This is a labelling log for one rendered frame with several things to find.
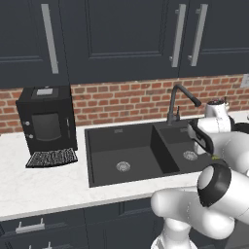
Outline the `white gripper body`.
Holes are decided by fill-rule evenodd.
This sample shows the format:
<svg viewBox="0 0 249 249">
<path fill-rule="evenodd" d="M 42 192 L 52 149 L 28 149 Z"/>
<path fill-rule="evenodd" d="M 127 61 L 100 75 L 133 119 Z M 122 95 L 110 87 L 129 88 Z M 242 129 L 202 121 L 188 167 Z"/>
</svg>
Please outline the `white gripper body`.
<svg viewBox="0 0 249 249">
<path fill-rule="evenodd" d="M 203 139 L 195 141 L 194 151 L 198 155 L 207 154 L 206 144 Z"/>
</svg>

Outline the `black coffee machine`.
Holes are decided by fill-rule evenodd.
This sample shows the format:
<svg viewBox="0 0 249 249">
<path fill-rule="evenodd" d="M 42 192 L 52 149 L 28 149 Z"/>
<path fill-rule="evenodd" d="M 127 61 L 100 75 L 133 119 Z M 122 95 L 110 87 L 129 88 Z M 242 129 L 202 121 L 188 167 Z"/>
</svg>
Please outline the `black coffee machine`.
<svg viewBox="0 0 249 249">
<path fill-rule="evenodd" d="M 78 161 L 69 86 L 24 88 L 16 105 L 30 153 L 26 168 L 48 168 Z"/>
</svg>

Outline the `dark drawer front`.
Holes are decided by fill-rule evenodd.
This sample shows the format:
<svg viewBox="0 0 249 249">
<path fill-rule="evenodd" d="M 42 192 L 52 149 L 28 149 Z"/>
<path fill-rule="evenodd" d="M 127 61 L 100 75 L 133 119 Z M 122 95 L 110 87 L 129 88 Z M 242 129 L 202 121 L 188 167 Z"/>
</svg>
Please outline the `dark drawer front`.
<svg viewBox="0 0 249 249">
<path fill-rule="evenodd" d="M 53 249 L 83 249 L 84 245 L 80 244 L 78 239 L 70 239 L 61 236 L 22 236 L 0 241 L 0 249 L 27 249 L 30 244 L 51 242 Z"/>
<path fill-rule="evenodd" d="M 9 221 L 0 222 L 0 238 L 6 238 L 16 234 L 18 223 L 22 222 L 24 226 L 39 224 L 44 219 L 45 228 L 41 231 L 50 229 L 69 228 L 83 225 L 85 223 L 85 214 L 83 209 L 75 209 L 70 211 L 56 212 L 38 216 L 18 218 Z"/>
</svg>

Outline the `black pan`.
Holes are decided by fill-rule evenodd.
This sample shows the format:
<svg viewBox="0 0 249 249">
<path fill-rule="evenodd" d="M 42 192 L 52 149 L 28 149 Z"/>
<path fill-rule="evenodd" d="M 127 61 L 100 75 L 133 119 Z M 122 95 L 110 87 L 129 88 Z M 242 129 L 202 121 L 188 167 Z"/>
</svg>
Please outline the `black pan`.
<svg viewBox="0 0 249 249">
<path fill-rule="evenodd" d="M 249 134 L 249 123 L 236 123 L 234 125 L 234 130 Z"/>
</svg>

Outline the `black tap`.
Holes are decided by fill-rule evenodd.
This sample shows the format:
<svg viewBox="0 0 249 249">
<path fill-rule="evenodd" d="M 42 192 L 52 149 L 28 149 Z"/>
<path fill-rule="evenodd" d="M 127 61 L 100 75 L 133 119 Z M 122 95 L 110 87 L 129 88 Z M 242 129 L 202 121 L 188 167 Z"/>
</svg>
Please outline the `black tap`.
<svg viewBox="0 0 249 249">
<path fill-rule="evenodd" d="M 172 125 L 172 123 L 174 121 L 179 121 L 180 120 L 180 115 L 173 113 L 176 92 L 177 92 L 178 89 L 180 91 L 182 91 L 189 99 L 192 100 L 192 102 L 194 103 L 195 107 L 199 107 L 201 105 L 201 102 L 196 97 L 194 97 L 185 87 L 183 87 L 180 84 L 175 85 L 173 87 L 173 90 L 172 90 L 172 93 L 171 93 L 169 111 L 167 113 L 167 121 L 166 122 L 167 122 L 168 125 Z"/>
</svg>

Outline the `grey wall socket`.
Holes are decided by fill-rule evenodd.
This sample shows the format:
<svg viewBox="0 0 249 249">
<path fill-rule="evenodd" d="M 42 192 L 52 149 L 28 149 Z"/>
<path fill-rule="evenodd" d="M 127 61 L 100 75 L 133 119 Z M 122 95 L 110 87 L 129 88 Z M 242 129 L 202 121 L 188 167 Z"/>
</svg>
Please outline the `grey wall socket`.
<svg viewBox="0 0 249 249">
<path fill-rule="evenodd" d="M 249 74 L 244 74 L 241 81 L 241 88 L 249 88 Z"/>
</svg>

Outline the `dark base cupboard door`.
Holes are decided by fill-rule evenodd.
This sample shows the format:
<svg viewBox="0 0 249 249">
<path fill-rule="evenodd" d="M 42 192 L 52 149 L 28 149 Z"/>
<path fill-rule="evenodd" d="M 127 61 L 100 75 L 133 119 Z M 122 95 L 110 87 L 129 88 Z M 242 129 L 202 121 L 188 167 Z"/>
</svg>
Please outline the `dark base cupboard door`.
<svg viewBox="0 0 249 249">
<path fill-rule="evenodd" d="M 163 218 L 141 198 L 85 209 L 89 249 L 151 249 Z"/>
</svg>

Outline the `black double sink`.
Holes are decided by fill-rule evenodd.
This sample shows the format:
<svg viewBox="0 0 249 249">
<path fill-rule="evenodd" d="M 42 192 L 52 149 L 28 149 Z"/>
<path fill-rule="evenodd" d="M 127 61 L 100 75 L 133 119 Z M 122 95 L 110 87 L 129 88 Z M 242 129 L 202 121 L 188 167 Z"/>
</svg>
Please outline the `black double sink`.
<svg viewBox="0 0 249 249">
<path fill-rule="evenodd" d="M 193 173 L 220 162 L 194 151 L 187 125 L 182 120 L 87 129 L 89 185 L 94 188 Z"/>
</svg>

